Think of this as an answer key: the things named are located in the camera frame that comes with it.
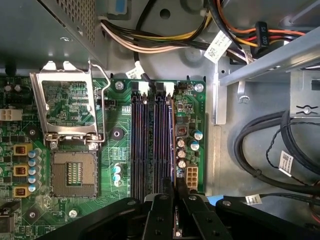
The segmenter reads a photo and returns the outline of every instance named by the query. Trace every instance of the capacitor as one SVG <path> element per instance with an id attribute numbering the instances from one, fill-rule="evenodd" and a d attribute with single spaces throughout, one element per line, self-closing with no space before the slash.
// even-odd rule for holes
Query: capacitor
<path id="1" fill-rule="evenodd" d="M 30 167 L 34 167 L 34 166 L 38 165 L 40 162 L 41 162 L 41 158 L 37 156 L 37 157 L 29 159 L 28 165 Z"/>
<path id="2" fill-rule="evenodd" d="M 28 177 L 28 183 L 34 184 L 36 181 L 39 181 L 41 178 L 41 175 L 39 173 L 36 173 L 35 175 L 30 175 Z"/>
<path id="3" fill-rule="evenodd" d="M 113 173 L 114 174 L 119 174 L 119 173 L 121 173 L 121 171 L 122 171 L 122 166 L 121 166 L 121 164 L 120 163 L 116 163 L 114 166 L 113 166 Z"/>
<path id="4" fill-rule="evenodd" d="M 192 151 L 198 151 L 200 148 L 199 142 L 197 142 L 196 140 L 191 140 L 189 146 Z"/>
<path id="5" fill-rule="evenodd" d="M 6 86 L 4 87 L 4 90 L 5 90 L 6 92 L 10 92 L 10 91 L 12 90 L 12 86 L 11 86 L 11 85 L 6 85 Z"/>
<path id="6" fill-rule="evenodd" d="M 39 156 L 41 154 L 41 149 L 40 148 L 36 148 L 34 150 L 31 150 L 28 152 L 28 157 L 33 159 L 37 156 Z"/>
<path id="7" fill-rule="evenodd" d="M 204 134 L 199 130 L 194 130 L 192 132 L 192 136 L 194 137 L 195 140 L 200 141 L 203 139 Z"/>
<path id="8" fill-rule="evenodd" d="M 28 170 L 28 174 L 29 175 L 35 175 L 36 173 L 39 173 L 41 170 L 41 166 L 40 165 L 36 165 L 33 167 L 30 167 Z"/>
<path id="9" fill-rule="evenodd" d="M 183 149 L 178 149 L 178 151 L 176 151 L 176 156 L 180 159 L 184 159 L 186 155 L 187 154 Z"/>
<path id="10" fill-rule="evenodd" d="M 182 138 L 182 137 L 179 137 L 177 140 L 176 140 L 176 145 L 179 147 L 179 148 L 184 148 L 186 143 L 185 143 L 185 140 Z"/>
<path id="11" fill-rule="evenodd" d="M 16 92 L 20 92 L 21 90 L 22 90 L 22 88 L 21 88 L 21 86 L 20 85 L 15 85 L 14 86 L 14 90 L 16 91 Z"/>
<path id="12" fill-rule="evenodd" d="M 113 181 L 118 182 L 118 181 L 120 181 L 120 180 L 121 180 L 121 174 L 115 173 L 115 174 L 113 175 Z"/>
<path id="13" fill-rule="evenodd" d="M 28 186 L 28 190 L 30 193 L 33 193 L 34 191 L 38 190 L 41 187 L 41 182 L 36 181 L 34 184 L 30 184 Z"/>
<path id="14" fill-rule="evenodd" d="M 177 165 L 178 165 L 178 167 L 179 167 L 180 169 L 186 168 L 186 166 L 187 166 L 186 160 L 180 158 L 180 159 L 177 161 Z"/>

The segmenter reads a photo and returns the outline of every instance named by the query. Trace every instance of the white connector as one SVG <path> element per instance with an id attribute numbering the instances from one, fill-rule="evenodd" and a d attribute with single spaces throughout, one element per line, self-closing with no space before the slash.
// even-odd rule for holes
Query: white connector
<path id="1" fill-rule="evenodd" d="M 22 121 L 22 109 L 0 109 L 0 121 Z"/>

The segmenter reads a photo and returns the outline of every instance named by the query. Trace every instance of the metal bracket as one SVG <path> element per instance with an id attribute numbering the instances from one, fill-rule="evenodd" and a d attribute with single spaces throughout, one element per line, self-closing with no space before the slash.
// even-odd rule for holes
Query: metal bracket
<path id="1" fill-rule="evenodd" d="M 250 97 L 246 95 L 246 81 L 241 80 L 238 84 L 237 98 L 240 104 L 247 104 L 250 101 Z"/>
<path id="2" fill-rule="evenodd" d="M 81 140 L 88 145 L 89 150 L 97 151 L 99 145 L 105 141 L 106 118 L 105 106 L 102 101 L 103 133 L 99 134 L 98 120 L 96 114 L 96 104 L 94 98 L 94 87 L 92 78 L 92 67 L 97 67 L 106 78 L 107 85 L 102 89 L 101 97 L 104 99 L 104 92 L 110 86 L 110 80 L 99 65 L 91 64 L 89 61 L 89 71 L 84 72 L 77 69 L 70 62 L 63 62 L 63 69 L 57 69 L 53 61 L 49 61 L 40 73 L 30 73 L 34 98 L 37 105 L 41 128 L 43 131 L 43 142 L 50 143 L 51 149 L 57 149 L 59 142 Z M 88 95 L 87 110 L 93 117 L 93 124 L 88 126 L 59 126 L 47 121 L 47 114 L 50 110 L 46 102 L 43 82 L 85 82 Z"/>

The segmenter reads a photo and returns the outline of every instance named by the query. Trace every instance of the white label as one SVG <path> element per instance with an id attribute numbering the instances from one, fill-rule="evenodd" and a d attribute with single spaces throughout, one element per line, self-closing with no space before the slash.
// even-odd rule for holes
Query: white label
<path id="1" fill-rule="evenodd" d="M 222 31 L 219 31 L 205 51 L 204 56 L 211 62 L 217 64 L 231 43 L 232 41 Z"/>
<path id="2" fill-rule="evenodd" d="M 246 200 L 246 204 L 248 204 L 248 205 L 262 204 L 262 201 L 261 201 L 259 194 L 246 196 L 245 200 Z"/>
<path id="3" fill-rule="evenodd" d="M 145 71 L 140 64 L 140 61 L 136 61 L 134 65 L 135 65 L 135 68 L 126 72 L 125 75 L 129 79 L 141 79 L 141 75 L 144 74 Z"/>
<path id="4" fill-rule="evenodd" d="M 281 151 L 279 169 L 282 169 L 288 174 L 290 174 L 293 160 L 294 160 L 293 156 L 289 155 L 285 151 Z"/>

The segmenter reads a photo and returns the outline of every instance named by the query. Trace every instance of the ventilation holes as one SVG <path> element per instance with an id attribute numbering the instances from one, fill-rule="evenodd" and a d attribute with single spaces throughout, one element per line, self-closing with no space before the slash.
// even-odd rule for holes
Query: ventilation holes
<path id="1" fill-rule="evenodd" d="M 93 46 L 95 45 L 95 2 L 95 0 L 56 0 L 72 22 L 77 20 L 81 23 L 81 28 L 77 28 L 79 34 L 86 37 Z"/>

